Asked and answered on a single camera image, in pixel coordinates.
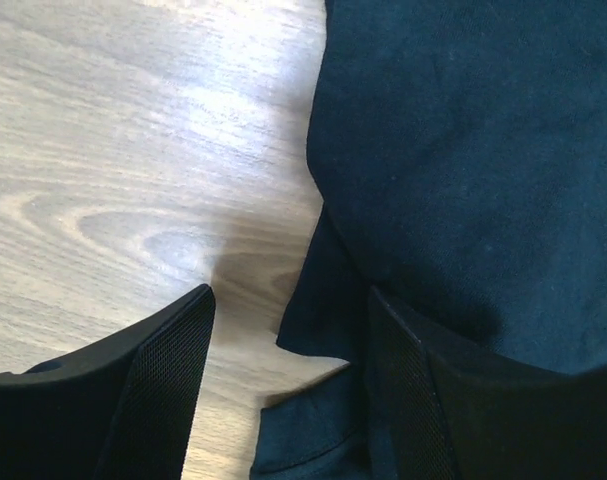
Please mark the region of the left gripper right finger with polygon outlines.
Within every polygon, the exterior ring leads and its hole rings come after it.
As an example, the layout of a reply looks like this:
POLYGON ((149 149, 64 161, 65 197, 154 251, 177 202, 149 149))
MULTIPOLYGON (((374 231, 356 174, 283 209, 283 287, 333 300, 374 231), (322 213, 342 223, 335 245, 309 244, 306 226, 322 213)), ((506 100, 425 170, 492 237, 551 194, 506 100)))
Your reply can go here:
POLYGON ((607 365, 519 363, 376 289, 369 318, 400 478, 607 479, 607 365))

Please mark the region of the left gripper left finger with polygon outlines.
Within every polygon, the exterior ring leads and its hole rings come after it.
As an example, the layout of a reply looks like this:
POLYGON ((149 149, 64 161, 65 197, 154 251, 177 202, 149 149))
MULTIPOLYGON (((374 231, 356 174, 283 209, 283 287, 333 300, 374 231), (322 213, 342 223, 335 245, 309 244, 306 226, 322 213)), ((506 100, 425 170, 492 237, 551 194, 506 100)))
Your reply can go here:
POLYGON ((0 373, 0 479, 178 479, 213 330, 203 284, 24 373, 0 373))

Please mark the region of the black t shirt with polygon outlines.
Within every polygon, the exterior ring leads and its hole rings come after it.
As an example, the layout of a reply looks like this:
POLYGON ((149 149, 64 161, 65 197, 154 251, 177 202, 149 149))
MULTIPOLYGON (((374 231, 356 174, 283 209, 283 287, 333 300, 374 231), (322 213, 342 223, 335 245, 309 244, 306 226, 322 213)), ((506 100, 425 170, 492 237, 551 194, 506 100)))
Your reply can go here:
POLYGON ((329 1, 307 135, 323 205, 277 344, 337 358, 263 409, 253 479, 402 479, 379 290, 477 346, 607 365, 607 1, 329 1))

